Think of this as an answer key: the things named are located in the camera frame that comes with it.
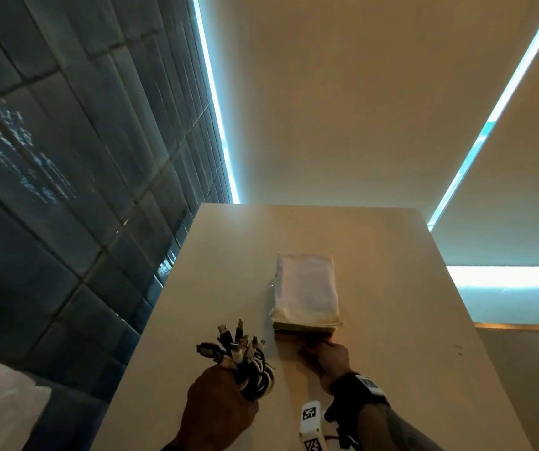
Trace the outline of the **person's right forearm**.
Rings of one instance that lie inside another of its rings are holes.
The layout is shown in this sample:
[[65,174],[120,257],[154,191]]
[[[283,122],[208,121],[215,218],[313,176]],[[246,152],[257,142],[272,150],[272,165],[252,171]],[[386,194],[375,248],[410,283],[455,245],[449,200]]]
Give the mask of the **person's right forearm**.
[[385,404],[360,410],[357,433],[363,451],[444,451]]

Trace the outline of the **person's left hand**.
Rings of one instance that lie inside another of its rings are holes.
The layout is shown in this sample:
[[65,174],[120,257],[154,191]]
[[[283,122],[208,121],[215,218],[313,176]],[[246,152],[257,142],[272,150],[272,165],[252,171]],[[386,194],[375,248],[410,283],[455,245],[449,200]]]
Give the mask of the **person's left hand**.
[[161,451],[226,451],[246,430],[232,429],[233,370],[206,369],[190,386],[176,437]]

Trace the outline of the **person's right hand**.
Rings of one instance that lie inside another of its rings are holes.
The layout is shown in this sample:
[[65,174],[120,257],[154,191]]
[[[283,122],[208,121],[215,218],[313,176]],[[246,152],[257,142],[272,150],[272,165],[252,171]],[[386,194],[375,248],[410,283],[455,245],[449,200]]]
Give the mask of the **person's right hand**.
[[[322,340],[307,341],[303,343],[302,346],[306,343],[315,343],[318,341],[322,341]],[[349,373],[354,372],[350,366],[349,351],[346,347],[345,347],[345,364],[319,364],[317,362],[307,361],[299,354],[299,350],[298,350],[298,355],[301,358],[303,364],[312,372],[314,372],[314,374],[318,376],[320,386],[327,394],[332,394],[332,385],[338,379],[340,379],[341,377]]]

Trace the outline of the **white cloth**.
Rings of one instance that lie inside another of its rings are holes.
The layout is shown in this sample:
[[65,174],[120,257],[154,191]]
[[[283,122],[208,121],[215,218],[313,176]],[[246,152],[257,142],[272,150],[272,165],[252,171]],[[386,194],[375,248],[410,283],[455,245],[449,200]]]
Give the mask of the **white cloth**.
[[0,363],[0,451],[22,451],[52,389]]

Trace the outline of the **long ceiling light strip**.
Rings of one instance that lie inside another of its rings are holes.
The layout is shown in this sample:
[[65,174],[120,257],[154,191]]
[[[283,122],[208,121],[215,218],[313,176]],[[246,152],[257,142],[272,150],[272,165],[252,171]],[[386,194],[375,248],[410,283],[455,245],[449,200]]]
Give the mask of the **long ceiling light strip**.
[[227,136],[226,136],[226,131],[225,131],[224,123],[223,123],[223,119],[222,119],[221,106],[220,106],[220,101],[218,99],[217,86],[216,86],[215,78],[214,78],[214,75],[213,75],[213,67],[212,67],[212,62],[211,62],[211,55],[210,55],[208,42],[207,42],[207,38],[206,38],[205,24],[204,24],[203,15],[201,13],[201,8],[200,8],[200,0],[192,0],[192,1],[193,1],[193,4],[194,4],[195,17],[196,17],[198,33],[199,33],[199,36],[200,36],[201,47],[203,49],[203,57],[204,57],[204,61],[205,61],[206,75],[207,75],[207,78],[209,80],[209,86],[210,86],[210,90],[211,90],[213,109],[214,109],[215,116],[216,116],[216,119],[217,119],[218,133],[219,133],[219,136],[220,136],[220,145],[221,145],[220,151],[224,155],[224,164],[226,166],[228,190],[231,193],[232,203],[241,204],[241,200],[240,200],[240,197],[239,197],[239,194],[238,194],[238,187],[237,187],[237,184],[236,184],[236,181],[235,181],[233,167],[232,167],[232,163],[231,163],[228,139],[227,139]]
[[435,211],[432,213],[430,219],[428,220],[426,226],[430,233],[433,232],[434,227],[437,226],[439,220],[446,211],[447,206],[452,201],[455,193],[459,189],[462,181],[465,176],[468,174],[470,168],[475,162],[478,154],[480,153],[484,143],[488,140],[491,132],[493,131],[495,125],[497,124],[499,118],[504,112],[505,108],[509,104],[511,98],[513,97],[515,91],[518,89],[520,83],[522,82],[524,76],[526,75],[529,67],[533,63],[536,55],[539,52],[539,27],[536,30],[536,33],[531,39],[528,47],[526,48],[523,56],[518,62],[514,73],[511,75],[510,79],[506,83],[504,90],[498,98],[495,106],[493,107],[488,119],[486,119],[483,127],[478,133],[474,143],[470,147],[468,153],[465,155],[463,162],[456,171],[452,181],[450,182],[446,192],[442,196],[439,204],[437,205]]

